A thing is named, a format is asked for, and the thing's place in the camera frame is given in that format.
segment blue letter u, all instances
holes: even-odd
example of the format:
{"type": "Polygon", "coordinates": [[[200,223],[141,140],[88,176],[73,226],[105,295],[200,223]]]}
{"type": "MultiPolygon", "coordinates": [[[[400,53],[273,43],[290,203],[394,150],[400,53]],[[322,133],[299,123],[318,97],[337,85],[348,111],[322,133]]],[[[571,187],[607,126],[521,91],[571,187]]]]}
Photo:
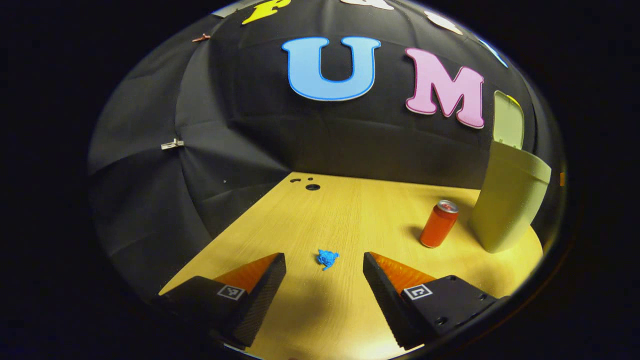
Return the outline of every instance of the blue letter u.
{"type": "Polygon", "coordinates": [[[329,44],[327,38],[299,38],[282,44],[289,53],[289,84],[293,91],[320,101],[350,100],[369,91],[376,77],[373,51],[380,47],[380,41],[345,37],[342,43],[351,48],[353,60],[351,77],[342,81],[325,79],[321,74],[321,49],[329,44]]]}

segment yellow letter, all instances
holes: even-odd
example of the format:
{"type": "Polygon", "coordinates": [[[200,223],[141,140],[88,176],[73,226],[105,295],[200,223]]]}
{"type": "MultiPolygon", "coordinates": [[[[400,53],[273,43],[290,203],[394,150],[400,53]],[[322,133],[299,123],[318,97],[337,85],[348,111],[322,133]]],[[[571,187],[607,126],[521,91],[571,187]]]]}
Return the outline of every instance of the yellow letter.
{"type": "Polygon", "coordinates": [[[276,12],[278,12],[278,10],[273,9],[274,7],[283,8],[287,6],[290,2],[291,0],[271,0],[271,1],[267,1],[266,3],[262,3],[254,8],[255,10],[253,11],[253,14],[249,16],[249,19],[242,21],[242,25],[245,25],[257,19],[261,19],[263,17],[267,17],[269,15],[273,15],[276,12]]]}

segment green plastic container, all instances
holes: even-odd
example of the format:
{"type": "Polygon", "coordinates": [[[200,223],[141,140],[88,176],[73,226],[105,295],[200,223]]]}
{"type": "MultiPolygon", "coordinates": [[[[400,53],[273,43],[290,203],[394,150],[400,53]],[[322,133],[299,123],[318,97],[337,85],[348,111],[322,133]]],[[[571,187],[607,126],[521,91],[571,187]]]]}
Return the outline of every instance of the green plastic container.
{"type": "Polygon", "coordinates": [[[537,156],[512,145],[491,145],[480,196],[469,225],[488,252],[514,245],[540,209],[551,168],[537,156]]]}

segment table surface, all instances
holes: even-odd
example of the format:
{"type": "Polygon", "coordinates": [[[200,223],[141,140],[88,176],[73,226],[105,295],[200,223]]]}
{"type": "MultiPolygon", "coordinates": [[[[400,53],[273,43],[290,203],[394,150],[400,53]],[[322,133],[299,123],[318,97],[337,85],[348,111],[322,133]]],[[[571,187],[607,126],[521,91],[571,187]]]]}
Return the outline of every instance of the table surface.
{"type": "Polygon", "coordinates": [[[213,279],[283,252],[287,275],[249,353],[269,360],[398,356],[406,351],[397,346],[362,273],[365,252],[436,278],[457,275],[498,298],[513,293],[542,256],[531,227],[513,248],[484,251],[467,225],[479,193],[293,172],[185,265],[160,295],[192,276],[213,279]],[[321,188],[307,190],[308,184],[321,188]],[[443,244],[430,249],[418,237],[440,199],[455,202],[460,213],[443,244]],[[340,254],[327,271],[316,261],[318,249],[340,254]]]}

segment red can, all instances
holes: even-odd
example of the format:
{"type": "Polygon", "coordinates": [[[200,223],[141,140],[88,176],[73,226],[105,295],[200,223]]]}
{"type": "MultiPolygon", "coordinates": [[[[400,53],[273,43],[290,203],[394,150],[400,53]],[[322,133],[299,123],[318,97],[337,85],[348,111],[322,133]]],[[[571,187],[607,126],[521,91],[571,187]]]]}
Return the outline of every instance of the red can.
{"type": "Polygon", "coordinates": [[[458,218],[458,206],[449,200],[440,200],[433,207],[427,224],[420,234],[420,242],[427,247],[438,247],[447,237],[458,218]]]}

